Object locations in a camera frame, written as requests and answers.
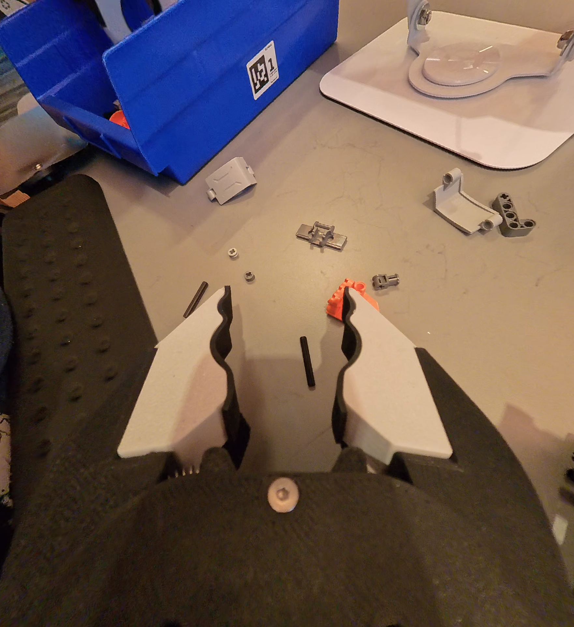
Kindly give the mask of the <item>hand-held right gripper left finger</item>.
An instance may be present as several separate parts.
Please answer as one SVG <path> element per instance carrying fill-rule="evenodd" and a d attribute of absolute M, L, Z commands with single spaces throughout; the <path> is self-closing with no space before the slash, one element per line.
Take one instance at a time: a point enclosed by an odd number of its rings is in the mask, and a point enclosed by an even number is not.
<path fill-rule="evenodd" d="M 232 319 L 227 285 L 158 343 L 119 457 L 169 452 L 189 471 L 200 467 L 206 450 L 220 447 L 240 468 L 251 430 L 225 361 L 232 349 Z"/>

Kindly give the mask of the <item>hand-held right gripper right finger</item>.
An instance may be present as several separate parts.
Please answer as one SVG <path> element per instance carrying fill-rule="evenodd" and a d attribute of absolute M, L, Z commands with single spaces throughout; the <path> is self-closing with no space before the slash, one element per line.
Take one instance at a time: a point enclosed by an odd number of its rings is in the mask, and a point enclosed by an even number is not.
<path fill-rule="evenodd" d="M 354 288 L 346 287 L 344 332 L 331 426 L 335 441 L 364 453 L 364 471 L 382 473 L 394 454 L 450 460 L 453 448 L 416 346 Z"/>

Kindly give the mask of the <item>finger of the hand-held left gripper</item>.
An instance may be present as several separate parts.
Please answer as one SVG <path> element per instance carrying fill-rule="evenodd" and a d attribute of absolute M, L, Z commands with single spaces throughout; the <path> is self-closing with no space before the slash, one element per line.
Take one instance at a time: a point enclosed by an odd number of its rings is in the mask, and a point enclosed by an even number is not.
<path fill-rule="evenodd" d="M 159 1 L 95 1 L 103 28 L 117 44 L 160 13 Z"/>

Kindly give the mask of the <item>black axle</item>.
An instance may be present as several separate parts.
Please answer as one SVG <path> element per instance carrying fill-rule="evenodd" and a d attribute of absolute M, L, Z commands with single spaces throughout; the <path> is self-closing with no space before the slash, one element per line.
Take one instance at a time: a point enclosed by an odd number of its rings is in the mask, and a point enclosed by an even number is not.
<path fill-rule="evenodd" d="M 306 374 L 307 386 L 308 388 L 314 388 L 316 385 L 316 382 L 314 379 L 314 368 L 313 368 L 313 364 L 311 360 L 311 354 L 309 351 L 307 337 L 304 335 L 300 336 L 299 343 L 301 346 L 301 353 L 302 353 L 303 362 L 304 362 L 304 370 Z"/>

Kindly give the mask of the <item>blue bin with square tag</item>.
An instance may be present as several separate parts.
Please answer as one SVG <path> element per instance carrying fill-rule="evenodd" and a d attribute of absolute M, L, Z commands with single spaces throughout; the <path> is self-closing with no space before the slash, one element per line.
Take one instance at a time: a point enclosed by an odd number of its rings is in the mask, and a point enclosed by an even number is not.
<path fill-rule="evenodd" d="M 34 1 L 0 21 L 0 46 L 59 125 L 185 184 L 332 45 L 339 3 L 162 6 L 113 44 L 95 1 Z"/>

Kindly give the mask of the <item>grey track link piece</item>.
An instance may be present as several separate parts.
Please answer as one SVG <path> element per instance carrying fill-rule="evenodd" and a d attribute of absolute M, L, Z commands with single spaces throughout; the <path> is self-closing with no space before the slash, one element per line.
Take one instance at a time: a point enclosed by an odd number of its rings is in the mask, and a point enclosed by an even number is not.
<path fill-rule="evenodd" d="M 313 225 L 301 224 L 296 232 L 296 237 L 319 248 L 328 248 L 342 251 L 346 245 L 347 237 L 335 231 L 335 226 L 322 224 L 316 221 Z"/>

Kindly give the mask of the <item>black pin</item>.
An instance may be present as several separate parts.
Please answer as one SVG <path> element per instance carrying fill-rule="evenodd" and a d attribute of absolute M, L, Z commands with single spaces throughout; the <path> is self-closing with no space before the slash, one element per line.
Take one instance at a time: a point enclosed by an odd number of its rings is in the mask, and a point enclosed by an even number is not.
<path fill-rule="evenodd" d="M 183 314 L 183 318 L 189 318 L 189 316 L 197 309 L 197 307 L 199 306 L 204 293 L 206 292 L 207 288 L 208 288 L 209 284 L 207 281 L 203 281 L 200 286 L 198 287 L 196 293 L 194 294 L 193 298 L 191 299 L 191 301 L 189 302 L 188 307 L 186 308 L 184 314 Z"/>

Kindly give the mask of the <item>light grey curved brick panel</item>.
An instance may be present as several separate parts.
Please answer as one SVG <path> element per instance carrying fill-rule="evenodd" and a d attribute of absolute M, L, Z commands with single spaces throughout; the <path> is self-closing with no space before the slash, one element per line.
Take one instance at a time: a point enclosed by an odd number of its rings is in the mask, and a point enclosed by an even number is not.
<path fill-rule="evenodd" d="M 445 173 L 434 190 L 434 211 L 465 234 L 490 231 L 502 224 L 502 216 L 463 192 L 463 173 L 455 168 Z"/>

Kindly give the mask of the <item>light grey flat brick panel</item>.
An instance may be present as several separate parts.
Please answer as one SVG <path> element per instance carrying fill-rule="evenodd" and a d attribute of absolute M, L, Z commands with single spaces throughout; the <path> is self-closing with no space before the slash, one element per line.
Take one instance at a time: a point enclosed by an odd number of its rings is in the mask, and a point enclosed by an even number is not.
<path fill-rule="evenodd" d="M 241 156 L 215 170 L 205 182 L 209 200 L 216 200 L 220 205 L 257 184 L 253 170 Z"/>

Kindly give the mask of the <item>grey brick beam with holes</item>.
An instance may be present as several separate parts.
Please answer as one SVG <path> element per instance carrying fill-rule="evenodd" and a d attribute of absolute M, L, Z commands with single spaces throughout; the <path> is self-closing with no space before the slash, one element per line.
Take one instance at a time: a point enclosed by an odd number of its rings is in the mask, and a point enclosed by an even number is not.
<path fill-rule="evenodd" d="M 498 194 L 492 203 L 492 208 L 501 215 L 500 233 L 506 238 L 520 238 L 528 236 L 536 227 L 532 219 L 520 218 L 511 196 L 507 193 Z"/>

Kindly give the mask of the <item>white book stand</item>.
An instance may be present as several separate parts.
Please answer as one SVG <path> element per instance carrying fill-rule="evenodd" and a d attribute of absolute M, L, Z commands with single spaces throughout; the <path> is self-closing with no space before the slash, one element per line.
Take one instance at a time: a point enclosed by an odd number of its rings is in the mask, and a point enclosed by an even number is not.
<path fill-rule="evenodd" d="M 574 135 L 574 23 L 554 33 L 408 1 L 322 95 L 481 166 L 524 169 Z"/>

